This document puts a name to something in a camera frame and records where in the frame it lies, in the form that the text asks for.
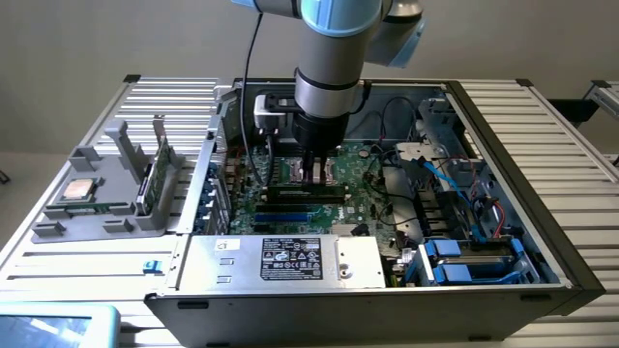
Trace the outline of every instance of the tablet screen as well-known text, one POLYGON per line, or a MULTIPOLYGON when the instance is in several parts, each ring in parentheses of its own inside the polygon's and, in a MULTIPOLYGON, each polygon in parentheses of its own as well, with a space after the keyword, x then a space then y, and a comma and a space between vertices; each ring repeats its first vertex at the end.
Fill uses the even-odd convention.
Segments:
POLYGON ((0 315, 3 348, 79 347, 90 318, 0 315))

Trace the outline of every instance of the red cable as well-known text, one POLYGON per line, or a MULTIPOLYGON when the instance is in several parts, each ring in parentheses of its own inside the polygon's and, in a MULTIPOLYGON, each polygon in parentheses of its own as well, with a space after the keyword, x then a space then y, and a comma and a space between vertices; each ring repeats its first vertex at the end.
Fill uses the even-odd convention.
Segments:
POLYGON ((494 202, 494 205, 502 212, 502 220, 499 221, 499 225, 497 226, 497 231, 494 232, 494 235, 493 235, 494 238, 498 238, 502 235, 502 229, 503 229, 503 224, 505 224, 505 210, 498 201, 494 202))

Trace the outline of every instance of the white sticker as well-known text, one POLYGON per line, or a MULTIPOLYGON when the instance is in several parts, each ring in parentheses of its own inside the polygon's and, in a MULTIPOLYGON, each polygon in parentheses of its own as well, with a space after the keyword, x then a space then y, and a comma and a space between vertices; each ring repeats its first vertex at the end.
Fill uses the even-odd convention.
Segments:
POLYGON ((215 242, 215 251, 239 250, 242 248, 241 239, 218 239, 215 242))

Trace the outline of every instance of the tablet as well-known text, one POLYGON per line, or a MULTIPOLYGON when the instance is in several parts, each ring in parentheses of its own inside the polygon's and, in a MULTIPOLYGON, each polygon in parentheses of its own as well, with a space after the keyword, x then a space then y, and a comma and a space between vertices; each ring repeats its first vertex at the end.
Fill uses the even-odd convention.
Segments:
POLYGON ((0 302, 2 347, 113 348, 121 314, 79 302, 0 302))

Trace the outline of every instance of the capacitor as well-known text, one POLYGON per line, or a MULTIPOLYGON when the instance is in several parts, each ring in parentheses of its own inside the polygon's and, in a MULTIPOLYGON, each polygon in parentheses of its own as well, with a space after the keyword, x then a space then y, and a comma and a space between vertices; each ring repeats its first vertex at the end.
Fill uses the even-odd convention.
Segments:
POLYGON ((370 158, 370 151, 369 150, 359 150, 358 152, 359 157, 363 158, 365 160, 370 158))

